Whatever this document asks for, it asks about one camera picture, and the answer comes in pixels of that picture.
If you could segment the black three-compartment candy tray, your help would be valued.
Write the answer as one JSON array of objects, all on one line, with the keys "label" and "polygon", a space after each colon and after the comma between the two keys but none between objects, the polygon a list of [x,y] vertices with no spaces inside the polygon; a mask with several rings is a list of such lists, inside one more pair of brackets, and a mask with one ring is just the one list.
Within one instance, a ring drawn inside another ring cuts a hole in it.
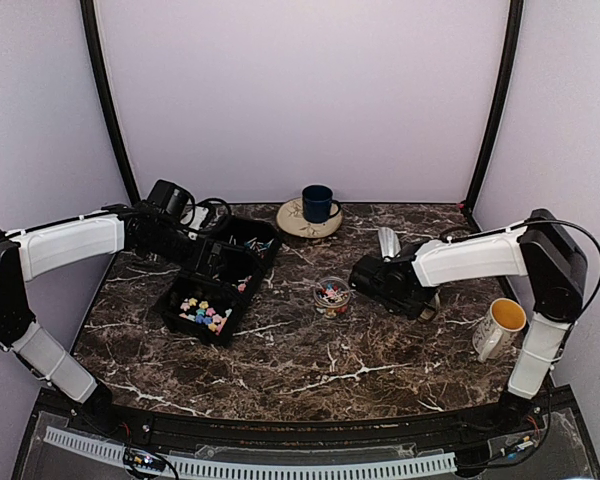
[{"label": "black three-compartment candy tray", "polygon": [[184,264],[152,311],[172,333],[226,346],[271,270],[282,245],[276,228],[264,221],[236,216],[204,238],[223,245],[224,265],[216,273],[194,273]]}]

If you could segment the metal scoop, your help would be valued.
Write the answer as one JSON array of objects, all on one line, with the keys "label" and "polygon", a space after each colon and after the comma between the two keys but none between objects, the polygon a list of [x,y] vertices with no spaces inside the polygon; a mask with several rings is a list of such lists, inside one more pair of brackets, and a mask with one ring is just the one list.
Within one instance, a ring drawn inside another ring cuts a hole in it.
[{"label": "metal scoop", "polygon": [[389,262],[400,255],[400,241],[397,233],[393,229],[389,227],[380,227],[378,229],[378,241],[381,258],[384,262]]}]

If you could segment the clear plastic jar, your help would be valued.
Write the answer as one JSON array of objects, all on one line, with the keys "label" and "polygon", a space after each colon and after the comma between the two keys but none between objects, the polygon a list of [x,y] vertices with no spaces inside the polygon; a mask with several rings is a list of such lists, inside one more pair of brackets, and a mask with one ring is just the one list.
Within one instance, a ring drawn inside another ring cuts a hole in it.
[{"label": "clear plastic jar", "polygon": [[333,319],[347,313],[351,290],[343,279],[324,277],[311,287],[311,292],[315,310],[323,317]]}]

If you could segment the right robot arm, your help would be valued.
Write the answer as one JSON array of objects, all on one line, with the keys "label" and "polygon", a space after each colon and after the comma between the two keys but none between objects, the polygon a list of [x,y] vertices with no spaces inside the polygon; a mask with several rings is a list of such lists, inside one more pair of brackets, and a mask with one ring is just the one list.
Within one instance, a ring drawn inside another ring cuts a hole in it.
[{"label": "right robot arm", "polygon": [[585,292],[588,260],[571,237],[572,229],[584,230],[536,209],[529,218],[499,229],[409,244],[380,258],[365,255],[354,264],[349,284],[390,312],[415,319],[443,284],[527,278],[534,298],[529,330],[508,380],[508,397],[490,413],[491,426],[510,434],[527,420],[526,400],[536,396],[595,297]]}]

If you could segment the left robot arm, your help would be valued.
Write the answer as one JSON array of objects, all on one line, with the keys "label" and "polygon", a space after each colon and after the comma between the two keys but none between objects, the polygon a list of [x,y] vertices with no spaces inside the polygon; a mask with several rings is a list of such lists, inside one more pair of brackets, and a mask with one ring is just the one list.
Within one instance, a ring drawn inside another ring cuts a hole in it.
[{"label": "left robot arm", "polygon": [[125,251],[184,264],[230,215],[223,199],[197,200],[184,187],[159,180],[133,205],[106,205],[24,229],[0,228],[0,350],[82,407],[83,421],[97,434],[114,435],[121,415],[110,406],[109,388],[41,324],[29,301],[31,284]]}]

